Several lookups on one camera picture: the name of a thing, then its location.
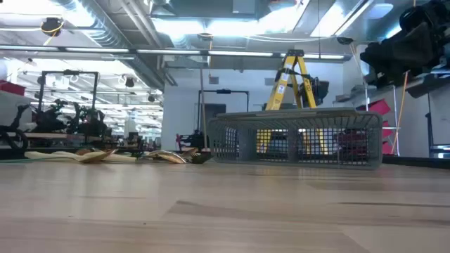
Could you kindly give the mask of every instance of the wooden floor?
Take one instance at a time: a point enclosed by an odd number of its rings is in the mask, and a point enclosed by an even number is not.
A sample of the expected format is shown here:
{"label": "wooden floor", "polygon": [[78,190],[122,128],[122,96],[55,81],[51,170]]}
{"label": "wooden floor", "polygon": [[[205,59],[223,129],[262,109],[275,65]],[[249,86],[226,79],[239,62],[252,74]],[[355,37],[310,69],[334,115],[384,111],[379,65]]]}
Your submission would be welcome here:
{"label": "wooden floor", "polygon": [[450,170],[0,165],[1,252],[449,252]]}

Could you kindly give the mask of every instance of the ceiling pipe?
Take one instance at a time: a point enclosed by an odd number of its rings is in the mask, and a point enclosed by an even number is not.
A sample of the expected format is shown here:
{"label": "ceiling pipe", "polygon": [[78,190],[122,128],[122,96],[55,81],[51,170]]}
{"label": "ceiling pipe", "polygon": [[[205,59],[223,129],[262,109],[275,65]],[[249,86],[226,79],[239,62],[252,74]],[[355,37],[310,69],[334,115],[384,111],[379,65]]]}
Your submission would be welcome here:
{"label": "ceiling pipe", "polygon": [[143,25],[146,27],[147,31],[150,32],[150,35],[155,40],[155,45],[158,48],[162,48],[162,43],[160,38],[155,30],[155,26],[150,19],[147,19],[146,14],[141,10],[139,5],[136,3],[136,0],[130,0],[129,4],[134,9],[134,12],[138,15],[139,19],[142,21]]}
{"label": "ceiling pipe", "polygon": [[144,38],[146,38],[146,41],[148,42],[148,44],[151,46],[154,46],[156,44],[155,40],[151,37],[151,35],[148,33],[148,31],[145,29],[145,27],[142,25],[142,23],[139,22],[138,18],[134,15],[134,13],[128,7],[128,4],[125,3],[125,0],[118,0],[118,1],[120,3],[120,6],[128,14],[129,18],[131,18],[131,21],[133,21],[134,25],[138,28],[138,30],[141,32],[141,34],[144,36]]}
{"label": "ceiling pipe", "polygon": [[[102,29],[102,31],[87,32],[95,42],[102,47],[107,48],[127,48],[132,46],[130,41],[123,35],[120,29],[110,19],[108,14],[93,0],[50,0],[54,4],[64,7],[68,11],[74,11],[77,8],[85,8],[86,11],[95,19],[93,28]],[[158,71],[145,64],[139,56],[134,60],[123,60],[125,65],[136,70],[136,74],[150,87],[154,89],[164,89],[164,79]]]}

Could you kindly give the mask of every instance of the yellow ladder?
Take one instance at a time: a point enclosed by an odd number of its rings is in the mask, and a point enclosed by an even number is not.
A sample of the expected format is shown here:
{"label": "yellow ladder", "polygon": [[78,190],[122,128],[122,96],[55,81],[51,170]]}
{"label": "yellow ladder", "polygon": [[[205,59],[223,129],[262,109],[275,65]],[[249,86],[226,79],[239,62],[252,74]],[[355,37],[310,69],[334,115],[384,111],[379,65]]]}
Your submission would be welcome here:
{"label": "yellow ladder", "polygon": [[[272,88],[269,102],[265,110],[280,110],[281,104],[283,102],[284,94],[286,88],[288,87],[289,77],[292,81],[292,89],[294,91],[295,102],[299,109],[302,109],[302,98],[299,95],[298,83],[295,75],[301,75],[303,78],[304,89],[307,95],[307,101],[310,108],[316,108],[316,100],[314,99],[314,93],[311,87],[311,77],[307,74],[307,67],[304,63],[304,52],[303,50],[291,49],[286,54],[283,62],[283,67],[278,71],[275,82],[276,85]],[[299,65],[300,73],[294,71],[296,64]],[[323,142],[323,130],[316,130],[319,136],[319,143],[321,146],[321,152],[327,154],[327,147]],[[310,154],[311,150],[309,147],[309,138],[307,133],[304,134],[304,145],[307,147],[307,153]],[[265,153],[267,151],[268,144],[271,140],[271,130],[258,130],[257,132],[257,152]]]}

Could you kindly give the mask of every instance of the gray wire basket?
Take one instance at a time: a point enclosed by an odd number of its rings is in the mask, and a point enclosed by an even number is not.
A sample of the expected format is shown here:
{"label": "gray wire basket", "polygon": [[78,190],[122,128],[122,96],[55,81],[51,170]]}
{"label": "gray wire basket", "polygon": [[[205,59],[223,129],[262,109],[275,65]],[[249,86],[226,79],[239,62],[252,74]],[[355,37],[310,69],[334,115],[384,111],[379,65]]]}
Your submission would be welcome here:
{"label": "gray wire basket", "polygon": [[354,108],[279,110],[218,115],[208,124],[217,162],[376,169],[383,119]]}

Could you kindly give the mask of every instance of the red object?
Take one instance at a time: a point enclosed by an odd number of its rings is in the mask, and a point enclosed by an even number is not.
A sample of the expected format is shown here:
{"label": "red object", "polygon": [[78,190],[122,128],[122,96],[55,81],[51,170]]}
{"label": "red object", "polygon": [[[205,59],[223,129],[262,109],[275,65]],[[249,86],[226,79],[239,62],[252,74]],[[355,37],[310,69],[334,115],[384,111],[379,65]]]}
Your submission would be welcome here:
{"label": "red object", "polygon": [[[389,127],[389,123],[388,123],[387,121],[384,121],[384,122],[382,123],[382,127]],[[393,130],[391,130],[391,129],[383,129],[383,130],[382,130],[382,137],[383,137],[383,138],[386,138],[386,137],[388,137],[389,135],[391,135],[392,133],[394,133],[394,132],[393,132]]]}
{"label": "red object", "polygon": [[25,87],[7,81],[0,81],[0,91],[6,91],[20,96],[25,95]]}
{"label": "red object", "polygon": [[392,155],[392,146],[387,141],[382,143],[382,153],[384,155]]}
{"label": "red object", "polygon": [[[366,106],[362,105],[357,110],[366,110]],[[387,105],[384,99],[368,104],[369,112],[378,112],[380,115],[385,115],[391,111],[391,108]]]}

